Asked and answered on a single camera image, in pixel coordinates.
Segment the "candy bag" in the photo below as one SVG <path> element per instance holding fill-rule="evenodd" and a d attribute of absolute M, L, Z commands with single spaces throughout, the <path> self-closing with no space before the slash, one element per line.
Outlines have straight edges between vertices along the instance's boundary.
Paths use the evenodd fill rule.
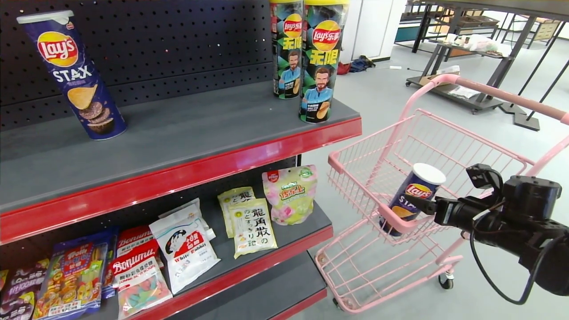
<path fill-rule="evenodd" d="M 0 292 L 6 284 L 6 277 L 8 277 L 8 270 L 0 270 Z"/>
<path fill-rule="evenodd" d="M 182 204 L 178 208 L 172 209 L 168 212 L 165 212 L 158 216 L 160 219 L 164 219 L 167 216 L 177 214 L 179 216 L 187 216 L 190 219 L 199 219 L 201 221 L 201 225 L 204 226 L 205 233 L 208 236 L 208 240 L 211 241 L 215 238 L 215 232 L 211 229 L 208 223 L 201 217 L 201 209 L 200 209 L 200 198 L 196 198 L 186 204 Z"/>
<path fill-rule="evenodd" d="M 110 231 L 113 233 L 113 236 L 110 239 L 110 245 L 107 250 L 107 258 L 105 261 L 105 278 L 103 279 L 103 288 L 101 289 L 101 298 L 103 299 L 108 299 L 115 295 L 113 287 L 113 268 L 111 268 L 111 263 L 117 255 L 118 227 L 112 227 Z"/>
<path fill-rule="evenodd" d="M 112 237 L 104 231 L 53 247 L 34 320 L 72 320 L 101 307 L 101 279 Z"/>
<path fill-rule="evenodd" d="M 132 249 L 145 244 L 152 239 L 154 239 L 154 236 L 147 225 L 141 225 L 139 227 L 124 230 L 118 235 L 117 258 L 124 256 Z M 162 263 L 160 253 L 158 251 L 156 252 L 156 262 L 161 269 L 164 268 L 164 263 Z"/>
<path fill-rule="evenodd" d="M 251 201 L 229 206 L 235 230 L 235 259 L 248 253 L 277 248 L 267 200 Z"/>
<path fill-rule="evenodd" d="M 251 199 L 255 199 L 253 188 L 241 187 L 241 188 L 231 189 L 217 196 L 217 199 L 219 200 L 219 205 L 221 206 L 221 210 L 223 211 L 223 220 L 225 221 L 225 231 L 227 232 L 227 237 L 231 239 L 233 238 L 235 233 L 233 231 L 233 224 L 231 217 L 229 215 L 228 207 L 232 204 L 237 204 L 249 201 Z"/>
<path fill-rule="evenodd" d="M 113 276 L 118 282 L 118 320 L 172 298 L 156 262 L 157 252 L 158 243 L 152 239 L 113 261 Z"/>
<path fill-rule="evenodd" d="M 0 319 L 29 320 L 46 276 L 49 259 L 38 261 L 33 268 L 18 269 L 6 285 L 0 305 Z"/>
<path fill-rule="evenodd" d="M 172 214 L 150 224 L 150 230 L 166 257 L 170 288 L 176 294 L 217 264 L 201 219 Z"/>
<path fill-rule="evenodd" d="M 300 166 L 262 174 L 271 219 L 281 225 L 302 223 L 314 209 L 316 166 Z"/>

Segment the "lay's stax can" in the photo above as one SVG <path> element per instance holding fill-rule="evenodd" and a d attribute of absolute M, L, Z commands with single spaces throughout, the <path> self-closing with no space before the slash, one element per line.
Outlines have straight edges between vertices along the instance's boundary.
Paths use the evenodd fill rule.
<path fill-rule="evenodd" d="M 300 119 L 328 120 L 349 0 L 305 0 Z"/>
<path fill-rule="evenodd" d="M 17 20 L 36 45 L 48 72 L 89 137 L 105 140 L 123 133 L 125 120 L 85 53 L 73 11 L 25 15 Z"/>
<path fill-rule="evenodd" d="M 273 44 L 273 93 L 298 97 L 301 81 L 302 0 L 270 0 Z"/>
<path fill-rule="evenodd" d="M 426 163 L 416 163 L 413 170 L 394 194 L 389 207 L 396 215 L 405 221 L 414 220 L 420 210 L 405 199 L 404 195 L 412 195 L 417 198 L 431 200 L 441 184 L 445 183 L 447 177 L 439 169 Z M 389 232 L 391 226 L 385 223 L 384 231 Z M 392 236 L 400 236 L 401 233 L 392 229 Z"/>

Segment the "blue chip can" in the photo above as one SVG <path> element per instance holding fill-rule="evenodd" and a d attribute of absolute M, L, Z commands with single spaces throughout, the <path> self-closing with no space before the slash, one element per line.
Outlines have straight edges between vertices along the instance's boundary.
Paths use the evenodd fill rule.
<path fill-rule="evenodd" d="M 54 11 L 17 18 L 55 79 L 63 97 L 93 140 L 126 130 L 109 90 L 85 53 L 73 11 Z"/>
<path fill-rule="evenodd" d="M 419 215 L 420 210 L 407 201 L 405 195 L 431 200 L 441 184 L 445 183 L 446 180 L 447 177 L 439 169 L 426 163 L 416 163 L 413 165 L 411 173 L 399 187 L 399 190 L 394 194 L 389 207 L 401 219 L 405 221 L 414 220 Z M 389 234 L 392 236 L 401 235 L 387 222 L 385 223 L 384 231 L 390 232 Z"/>

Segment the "black pegboard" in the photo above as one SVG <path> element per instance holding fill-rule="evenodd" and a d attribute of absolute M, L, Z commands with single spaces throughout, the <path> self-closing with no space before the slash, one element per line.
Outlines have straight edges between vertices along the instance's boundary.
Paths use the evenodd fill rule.
<path fill-rule="evenodd" d="M 121 229 L 127 229 L 138 225 L 150 224 L 156 221 L 158 215 L 179 207 L 197 197 L 200 198 L 200 201 L 216 200 L 218 194 L 227 190 L 259 184 L 261 182 L 261 174 L 265 171 L 294 166 L 296 166 L 296 157 L 287 158 L 266 166 L 110 212 L 106 215 L 97 216 L 16 242 L 0 245 L 0 257 L 2 257 L 0 262 L 1 268 L 15 269 L 31 265 L 34 261 L 50 257 L 55 243 L 100 232 L 107 227 L 117 225 Z M 265 197 L 262 191 L 259 193 L 258 190 L 255 192 L 255 195 L 257 198 Z M 207 215 L 207 212 L 203 212 L 206 221 Z"/>
<path fill-rule="evenodd" d="M 270 76 L 268 1 L 2 0 L 0 4 L 1 130 L 73 115 L 16 22 L 19 15 L 73 10 L 87 52 L 119 106 Z"/>

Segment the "pink shopping cart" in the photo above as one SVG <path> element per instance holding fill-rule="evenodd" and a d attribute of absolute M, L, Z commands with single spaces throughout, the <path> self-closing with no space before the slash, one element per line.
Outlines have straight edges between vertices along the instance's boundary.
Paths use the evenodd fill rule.
<path fill-rule="evenodd" d="M 436 233 L 446 227 L 434 223 L 434 216 L 421 213 L 404 221 L 387 206 L 414 163 L 428 163 L 445 173 L 447 182 L 438 196 L 480 196 L 465 168 L 484 163 L 505 177 L 537 175 L 569 145 L 567 136 L 534 162 L 425 110 L 408 117 L 415 100 L 440 83 L 459 84 L 569 124 L 569 113 L 456 75 L 441 75 L 409 98 L 395 124 L 331 153 L 329 181 L 362 215 L 316 254 L 334 302 L 344 311 L 362 312 L 434 277 L 445 289 L 453 286 L 453 268 L 462 256 L 451 255 L 468 235 L 444 250 Z M 402 235 L 390 235 L 392 228 Z"/>

